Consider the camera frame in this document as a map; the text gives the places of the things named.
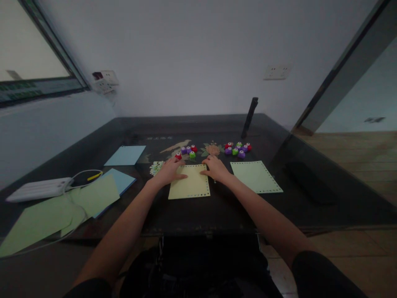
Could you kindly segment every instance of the power strip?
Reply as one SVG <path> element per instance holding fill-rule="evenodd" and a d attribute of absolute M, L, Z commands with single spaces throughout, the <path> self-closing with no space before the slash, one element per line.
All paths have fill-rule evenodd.
<path fill-rule="evenodd" d="M 67 177 L 27 183 L 10 195 L 6 202 L 18 203 L 60 196 L 71 180 L 72 178 Z"/>

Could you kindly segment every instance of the cable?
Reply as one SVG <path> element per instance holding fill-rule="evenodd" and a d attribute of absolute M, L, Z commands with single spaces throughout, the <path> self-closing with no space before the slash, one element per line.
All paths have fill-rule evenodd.
<path fill-rule="evenodd" d="M 78 205 L 78 204 L 76 204 L 76 203 L 73 202 L 72 198 L 71 198 L 70 196 L 68 196 L 68 193 L 66 193 L 66 191 L 67 191 L 67 190 L 74 189 L 74 188 L 85 187 L 85 186 L 90 185 L 92 182 L 96 181 L 98 178 L 96 178 L 94 181 L 92 181 L 92 182 L 90 182 L 90 183 L 87 183 L 87 184 L 84 184 L 84 185 L 81 185 L 81 186 L 69 187 L 69 185 L 73 183 L 73 179 L 76 178 L 78 175 L 80 175 L 81 173 L 84 173 L 84 172 L 91 172 L 91 171 L 100 172 L 100 176 L 99 176 L 98 178 L 100 178 L 100 177 L 103 175 L 103 171 L 101 171 L 101 170 L 85 170 L 85 171 L 78 172 L 76 175 L 74 175 L 74 176 L 70 179 L 70 182 L 67 183 L 67 184 L 64 186 L 63 190 L 62 190 L 62 194 L 66 197 L 66 199 L 67 199 L 72 205 L 74 205 L 74 206 L 76 206 L 76 207 L 79 207 L 79 208 L 83 211 L 83 213 L 84 213 L 84 216 L 83 216 L 82 221 L 81 221 L 73 230 L 71 230 L 68 234 L 66 234 L 65 236 L 63 236 L 63 237 L 61 237 L 61 238 L 59 238 L 59 239 L 57 239 L 57 240 L 55 240 L 55 241 L 53 241 L 53 242 L 50 242 L 50 243 L 47 243 L 47 244 L 44 244 L 44 245 L 40 245 L 40 246 L 38 246 L 38 247 L 36 247 L 36 248 L 32 248 L 32 249 L 29 249 L 29 250 L 24 250 L 24 251 L 22 251 L 22 252 L 16 252 L 16 253 L 14 253 L 14 254 L 12 254 L 12 255 L 7 255 L 7 256 L 4 256 L 4 257 L 0 257 L 0 260 L 9 259 L 9 258 L 12 258 L 12 257 L 18 257 L 18 256 L 20 256 L 20 255 L 24 255 L 24 254 L 27 254 L 27 253 L 29 253 L 29 252 L 33 252 L 33 251 L 35 251 L 35 250 L 39 250 L 39 249 L 44 248 L 44 247 L 46 247 L 46 246 L 49 246 L 49 245 L 51 245 L 51 244 L 61 242 L 61 241 L 64 240 L 65 238 L 67 238 L 67 237 L 69 237 L 70 235 L 72 235 L 72 234 L 74 233 L 74 231 L 76 231 L 77 228 L 86 220 L 87 213 L 86 213 L 86 211 L 84 210 L 84 208 L 83 208 L 82 206 L 80 206 L 80 205 Z"/>

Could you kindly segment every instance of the window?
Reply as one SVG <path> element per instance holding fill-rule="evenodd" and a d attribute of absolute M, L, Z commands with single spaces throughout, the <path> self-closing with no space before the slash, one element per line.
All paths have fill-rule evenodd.
<path fill-rule="evenodd" d="M 0 27 L 0 108 L 88 90 L 33 0 L 1 0 Z"/>

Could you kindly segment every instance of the window frame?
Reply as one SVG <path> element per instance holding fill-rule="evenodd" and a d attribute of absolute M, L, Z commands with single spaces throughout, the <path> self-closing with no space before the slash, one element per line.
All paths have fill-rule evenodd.
<path fill-rule="evenodd" d="M 51 47 L 68 77 L 10 80 L 0 82 L 0 108 L 19 105 L 38 99 L 66 96 L 90 90 L 90 87 L 56 37 L 35 0 L 18 0 L 36 28 Z"/>

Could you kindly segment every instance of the green paper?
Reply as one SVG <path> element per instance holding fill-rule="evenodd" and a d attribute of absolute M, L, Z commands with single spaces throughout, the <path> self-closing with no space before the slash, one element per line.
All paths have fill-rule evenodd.
<path fill-rule="evenodd" d="M 16 253 L 70 225 L 72 204 L 64 196 L 26 208 L 0 246 L 0 257 Z"/>
<path fill-rule="evenodd" d="M 84 221 L 103 211 L 120 198 L 113 175 L 105 176 L 84 188 L 74 189 L 67 195 L 72 202 L 84 208 L 87 215 Z M 75 229 L 83 218 L 81 209 L 75 206 L 72 223 L 62 229 L 61 237 Z"/>
<path fill-rule="evenodd" d="M 262 161 L 231 162 L 234 175 L 256 193 L 283 192 Z"/>

